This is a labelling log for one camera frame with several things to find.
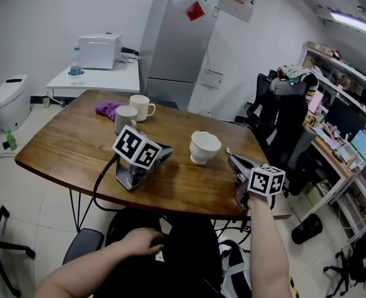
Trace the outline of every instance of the ceiling light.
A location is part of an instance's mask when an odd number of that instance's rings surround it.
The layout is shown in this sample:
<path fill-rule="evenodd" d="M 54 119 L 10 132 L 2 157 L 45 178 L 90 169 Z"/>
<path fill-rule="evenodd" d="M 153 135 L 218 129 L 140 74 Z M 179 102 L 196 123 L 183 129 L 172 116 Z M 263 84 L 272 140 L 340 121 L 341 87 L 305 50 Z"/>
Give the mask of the ceiling light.
<path fill-rule="evenodd" d="M 356 29 L 366 32 L 366 22 L 364 21 L 336 12 L 331 12 L 331 16 L 338 22 L 345 23 L 351 27 L 355 27 Z"/>

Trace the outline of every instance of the gray mug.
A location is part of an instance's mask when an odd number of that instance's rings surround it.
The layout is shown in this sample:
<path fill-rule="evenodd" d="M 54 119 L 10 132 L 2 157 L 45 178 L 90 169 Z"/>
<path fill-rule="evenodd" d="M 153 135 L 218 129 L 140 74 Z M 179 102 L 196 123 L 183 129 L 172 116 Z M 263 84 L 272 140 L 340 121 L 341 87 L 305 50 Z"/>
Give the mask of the gray mug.
<path fill-rule="evenodd" d="M 123 105 L 119 106 L 115 109 L 115 123 L 114 123 L 114 129 L 117 134 L 120 134 L 123 127 L 126 125 L 136 128 L 136 120 L 137 120 L 137 114 L 139 112 L 136 108 Z"/>

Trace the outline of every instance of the tiled floor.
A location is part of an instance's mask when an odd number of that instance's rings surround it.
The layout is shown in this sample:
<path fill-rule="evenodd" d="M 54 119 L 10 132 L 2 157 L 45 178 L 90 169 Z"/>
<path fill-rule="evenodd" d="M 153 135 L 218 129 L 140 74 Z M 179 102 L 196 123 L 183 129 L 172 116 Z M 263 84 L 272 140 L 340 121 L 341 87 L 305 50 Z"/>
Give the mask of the tiled floor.
<path fill-rule="evenodd" d="M 34 105 L 29 118 L 14 133 L 17 143 L 25 145 L 60 110 L 60 107 L 54 105 L 49 109 Z M 0 131 L 0 153 L 3 152 L 1 143 L 5 139 L 6 135 Z M 74 193 L 73 197 L 77 201 L 77 193 Z M 88 196 L 82 195 L 83 206 L 89 200 Z M 107 207 L 117 206 L 108 202 L 103 204 Z M 21 289 L 23 297 L 32 297 L 40 281 L 61 265 L 66 250 L 76 235 L 69 193 L 64 187 L 18 167 L 13 158 L 2 158 L 1 205 L 6 206 L 11 216 L 1 225 L 0 240 L 28 245 L 36 251 L 36 259 L 32 261 L 24 253 L 0 250 L 1 261 L 13 285 Z M 298 201 L 296 206 L 308 206 L 306 199 Z M 288 252 L 290 273 L 301 297 L 325 297 L 330 293 L 336 278 L 330 276 L 332 274 L 323 274 L 323 267 L 335 264 L 335 253 L 347 243 L 347 237 L 338 223 L 337 216 L 328 205 L 323 207 L 318 215 L 324 225 L 322 234 L 302 245 L 294 244 L 290 237 L 292 229 L 299 224 L 296 217 L 277 222 Z M 111 218 L 112 214 L 109 212 L 92 206 L 83 226 L 106 233 Z M 217 221 L 218 228 L 223 225 L 224 222 Z M 239 241 L 244 235 L 237 230 L 226 230 L 221 238 Z M 242 246 L 250 248 L 250 237 Z M 1 277 L 0 297 L 12 297 Z M 366 288 L 359 284 L 345 297 L 366 297 Z"/>

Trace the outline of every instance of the white wall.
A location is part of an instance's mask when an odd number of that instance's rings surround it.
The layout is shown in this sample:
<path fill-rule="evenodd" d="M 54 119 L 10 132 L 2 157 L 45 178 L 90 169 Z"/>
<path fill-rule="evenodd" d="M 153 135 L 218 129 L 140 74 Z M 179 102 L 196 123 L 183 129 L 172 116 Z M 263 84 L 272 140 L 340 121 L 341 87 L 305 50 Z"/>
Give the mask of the white wall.
<path fill-rule="evenodd" d="M 331 40 L 330 46 L 337 48 L 343 59 L 366 75 L 366 35 L 333 22 L 326 22 L 325 33 Z"/>
<path fill-rule="evenodd" d="M 254 102 L 259 73 L 295 65 L 303 44 L 327 43 L 321 21 L 302 0 L 256 0 L 247 24 L 224 12 L 209 44 L 211 69 L 224 74 L 220 89 L 197 85 L 189 110 L 231 120 Z"/>
<path fill-rule="evenodd" d="M 209 0 L 217 4 L 218 0 Z M 123 35 L 139 49 L 152 0 L 0 0 L 0 84 L 29 75 L 33 94 L 70 63 L 77 36 Z M 307 40 L 326 42 L 322 25 L 301 0 L 257 0 L 249 23 L 220 12 L 209 44 L 211 69 L 224 74 L 220 89 L 197 85 L 190 110 L 231 119 L 253 101 L 258 73 L 295 64 Z M 76 94 L 56 91 L 56 95 Z"/>

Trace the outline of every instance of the computer monitor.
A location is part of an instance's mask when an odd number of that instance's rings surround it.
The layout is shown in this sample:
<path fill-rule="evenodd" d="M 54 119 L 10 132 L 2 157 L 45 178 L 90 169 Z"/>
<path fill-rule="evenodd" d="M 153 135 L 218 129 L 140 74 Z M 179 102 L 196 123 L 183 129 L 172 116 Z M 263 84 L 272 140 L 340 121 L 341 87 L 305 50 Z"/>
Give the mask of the computer monitor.
<path fill-rule="evenodd" d="M 324 97 L 323 93 L 321 93 L 319 91 L 316 91 L 313 98 L 309 102 L 308 110 L 310 112 L 312 112 L 313 114 L 315 114 L 315 111 L 317 110 L 317 108 L 318 108 L 319 104 L 321 103 L 323 97 Z"/>
<path fill-rule="evenodd" d="M 351 140 L 351 144 L 359 152 L 361 157 L 366 160 L 366 134 L 360 130 L 357 135 Z"/>
<path fill-rule="evenodd" d="M 348 141 L 353 140 L 358 131 L 365 128 L 365 121 L 361 119 L 359 114 L 338 97 L 335 98 L 330 106 L 329 112 L 325 116 L 325 121 L 333 126 L 337 126 L 343 138 L 348 133 Z"/>

